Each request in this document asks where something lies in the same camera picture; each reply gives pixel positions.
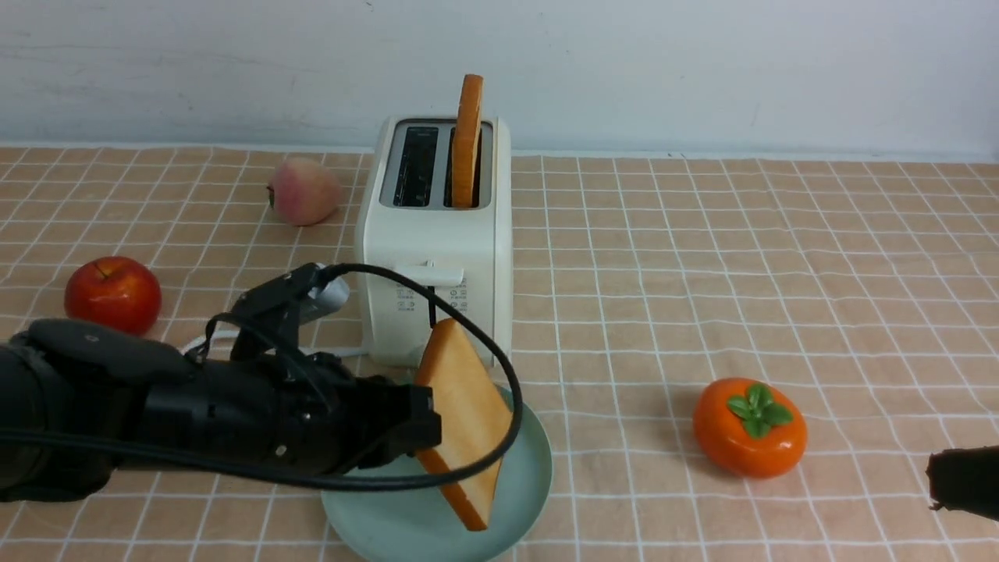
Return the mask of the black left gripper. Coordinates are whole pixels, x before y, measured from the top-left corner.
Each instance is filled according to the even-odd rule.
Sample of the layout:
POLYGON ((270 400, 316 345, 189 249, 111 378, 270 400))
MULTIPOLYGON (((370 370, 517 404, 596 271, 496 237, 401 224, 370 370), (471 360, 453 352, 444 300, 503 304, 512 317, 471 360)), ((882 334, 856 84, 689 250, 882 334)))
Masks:
POLYGON ((281 360, 193 361, 177 351, 140 353, 140 441, 219 461, 304 475, 379 468, 440 444, 432 389, 381 375, 353 379, 320 357, 322 397, 281 360))

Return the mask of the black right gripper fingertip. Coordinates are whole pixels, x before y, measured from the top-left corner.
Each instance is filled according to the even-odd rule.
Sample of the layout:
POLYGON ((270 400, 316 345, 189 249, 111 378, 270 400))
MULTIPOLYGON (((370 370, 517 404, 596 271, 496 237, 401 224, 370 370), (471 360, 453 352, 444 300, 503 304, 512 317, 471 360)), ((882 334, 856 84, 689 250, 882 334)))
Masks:
POLYGON ((998 447, 951 448, 926 466, 930 509, 956 510, 998 520, 998 447))

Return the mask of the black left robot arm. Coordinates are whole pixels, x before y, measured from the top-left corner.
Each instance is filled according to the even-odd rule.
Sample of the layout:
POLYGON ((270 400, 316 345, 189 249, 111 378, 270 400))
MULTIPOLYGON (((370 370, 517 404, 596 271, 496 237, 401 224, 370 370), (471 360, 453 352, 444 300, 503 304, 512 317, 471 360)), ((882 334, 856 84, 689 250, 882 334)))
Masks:
POLYGON ((200 471, 322 491, 439 445, 432 392, 239 335, 228 360, 49 318, 2 346, 2 500, 73 502, 115 471, 200 471))

